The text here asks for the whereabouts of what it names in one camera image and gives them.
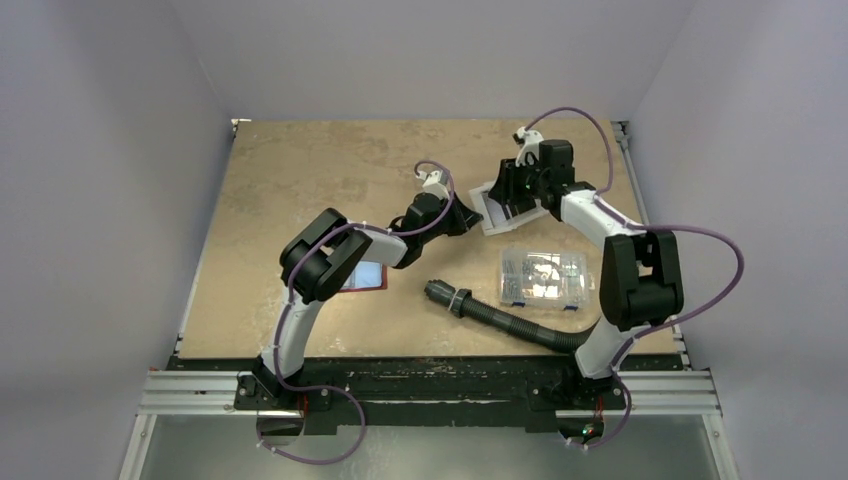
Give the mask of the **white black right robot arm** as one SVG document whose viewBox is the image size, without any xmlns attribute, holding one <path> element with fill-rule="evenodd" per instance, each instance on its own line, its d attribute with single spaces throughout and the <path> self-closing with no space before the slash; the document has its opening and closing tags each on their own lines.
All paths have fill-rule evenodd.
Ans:
<svg viewBox="0 0 848 480">
<path fill-rule="evenodd" d="M 497 217 L 513 227 L 546 211 L 576 228 L 602 253 L 602 318 L 576 351 L 578 370 L 561 381 L 564 399 L 584 407 L 599 396 L 599 380 L 616 371 L 639 334 L 682 310 L 676 237 L 648 232 L 604 201 L 591 184 L 577 180 L 569 141 L 533 135 L 516 142 L 518 154 L 502 160 L 487 193 Z"/>
</svg>

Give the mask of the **red leather card holder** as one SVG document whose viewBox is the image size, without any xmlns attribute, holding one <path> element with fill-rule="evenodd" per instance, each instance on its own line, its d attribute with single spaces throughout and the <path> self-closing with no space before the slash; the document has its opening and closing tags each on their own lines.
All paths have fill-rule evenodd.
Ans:
<svg viewBox="0 0 848 480">
<path fill-rule="evenodd" d="M 387 268 L 377 262 L 360 262 L 342 285 L 341 292 L 384 290 L 387 288 Z"/>
</svg>

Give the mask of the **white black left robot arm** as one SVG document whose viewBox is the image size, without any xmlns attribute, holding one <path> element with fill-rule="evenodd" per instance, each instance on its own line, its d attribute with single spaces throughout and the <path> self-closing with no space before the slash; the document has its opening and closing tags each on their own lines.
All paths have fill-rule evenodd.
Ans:
<svg viewBox="0 0 848 480">
<path fill-rule="evenodd" d="M 324 304 L 339 293 L 363 261 L 404 269 L 417 261 L 423 247 L 439 236 L 460 236 L 481 223 L 483 215 L 450 193 L 416 195 L 404 215 L 381 228 L 355 223 L 334 208 L 318 215 L 282 251 L 282 312 L 270 345 L 257 358 L 255 385 L 247 392 L 272 408 L 292 405 L 298 393 L 349 393 L 331 385 L 299 386 L 296 377 L 305 347 Z"/>
</svg>

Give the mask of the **white plastic tray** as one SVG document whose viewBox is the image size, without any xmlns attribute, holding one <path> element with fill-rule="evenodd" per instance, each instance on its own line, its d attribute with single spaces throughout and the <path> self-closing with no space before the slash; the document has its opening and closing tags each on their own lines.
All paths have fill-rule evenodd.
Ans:
<svg viewBox="0 0 848 480">
<path fill-rule="evenodd" d="M 532 210 L 517 215 L 510 214 L 500 204 L 489 198 L 488 193 L 494 184 L 494 181 L 485 182 L 481 186 L 469 191 L 473 209 L 483 216 L 481 226 L 484 236 L 493 236 L 514 231 L 523 225 L 549 214 L 540 205 L 539 201 L 536 201 L 536 207 Z"/>
</svg>

